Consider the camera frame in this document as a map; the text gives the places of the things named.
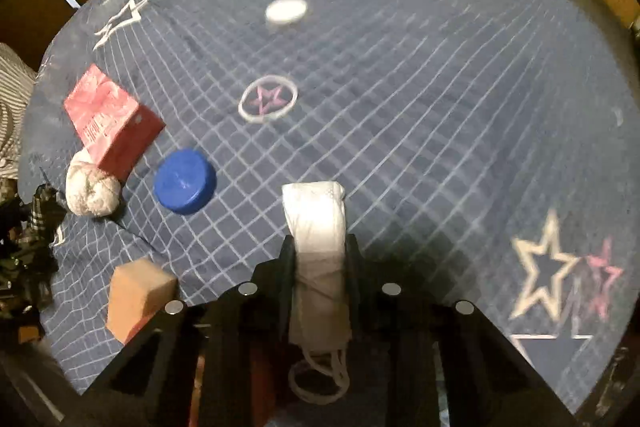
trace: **red object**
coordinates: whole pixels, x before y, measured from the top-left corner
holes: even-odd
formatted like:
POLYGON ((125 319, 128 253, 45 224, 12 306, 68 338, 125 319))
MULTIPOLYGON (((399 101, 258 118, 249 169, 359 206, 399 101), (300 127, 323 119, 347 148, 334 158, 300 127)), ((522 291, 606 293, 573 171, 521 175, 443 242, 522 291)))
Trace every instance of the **red object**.
POLYGON ((66 97, 65 109, 92 161, 123 183, 164 129, 160 118, 95 64, 66 97))

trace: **yellow star outline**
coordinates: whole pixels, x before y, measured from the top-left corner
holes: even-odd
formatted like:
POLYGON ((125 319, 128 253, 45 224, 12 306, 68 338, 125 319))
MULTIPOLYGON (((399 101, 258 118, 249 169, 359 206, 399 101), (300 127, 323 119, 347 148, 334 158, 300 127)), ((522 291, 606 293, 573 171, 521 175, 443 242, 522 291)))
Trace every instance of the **yellow star outline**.
POLYGON ((540 302, 545 307, 547 313, 555 322, 558 322, 560 319, 562 280, 574 269, 574 266, 580 261, 580 257, 576 257, 571 253, 561 252, 559 232, 558 216, 555 210, 550 209, 548 214, 546 214, 545 226, 542 231, 540 243, 525 241, 517 237, 511 239, 513 250, 516 251, 520 262, 527 271, 527 280, 513 307, 510 319, 525 314, 536 302, 540 302), (550 293, 546 286, 535 288, 540 270, 533 260, 534 255, 546 255, 547 251, 551 259, 564 263, 562 267, 551 276, 550 293))

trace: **white cloth ball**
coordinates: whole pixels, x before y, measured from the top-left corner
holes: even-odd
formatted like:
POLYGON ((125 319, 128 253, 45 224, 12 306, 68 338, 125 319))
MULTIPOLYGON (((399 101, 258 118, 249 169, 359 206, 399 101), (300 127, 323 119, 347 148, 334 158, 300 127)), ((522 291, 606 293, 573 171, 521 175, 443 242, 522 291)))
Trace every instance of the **white cloth ball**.
POLYGON ((86 149, 77 152, 66 172, 66 204, 76 216, 102 217, 120 203, 120 182, 100 170, 86 149))

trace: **silver rivet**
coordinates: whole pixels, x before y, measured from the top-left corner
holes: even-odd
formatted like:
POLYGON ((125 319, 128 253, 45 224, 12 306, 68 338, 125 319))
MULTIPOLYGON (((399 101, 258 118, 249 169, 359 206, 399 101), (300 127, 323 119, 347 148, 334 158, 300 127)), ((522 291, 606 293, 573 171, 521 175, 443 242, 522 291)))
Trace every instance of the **silver rivet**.
POLYGON ((402 288, 400 287, 400 285, 394 282, 385 282, 382 285, 382 293, 385 293, 390 297, 398 297, 401 291, 402 288))
POLYGON ((169 315, 175 315, 177 313, 180 313, 183 309, 184 309, 184 304, 182 304, 180 301, 167 302, 167 304, 164 306, 164 311, 167 312, 169 315))
POLYGON ((253 295, 258 291, 258 286, 252 282, 243 282, 238 286, 238 291, 242 295, 253 295))
POLYGON ((476 307, 469 301, 456 302, 456 311, 461 315, 471 315, 475 310, 476 307))

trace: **blue round object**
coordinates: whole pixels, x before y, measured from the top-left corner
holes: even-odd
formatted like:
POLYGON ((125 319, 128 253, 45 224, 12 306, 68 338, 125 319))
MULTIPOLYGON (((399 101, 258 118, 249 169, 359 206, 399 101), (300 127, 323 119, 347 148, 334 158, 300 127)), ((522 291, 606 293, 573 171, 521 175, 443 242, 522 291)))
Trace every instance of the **blue round object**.
POLYGON ((216 172, 193 149, 181 149, 162 163, 154 192, 160 204, 176 214, 193 214, 205 206, 216 190, 216 172))

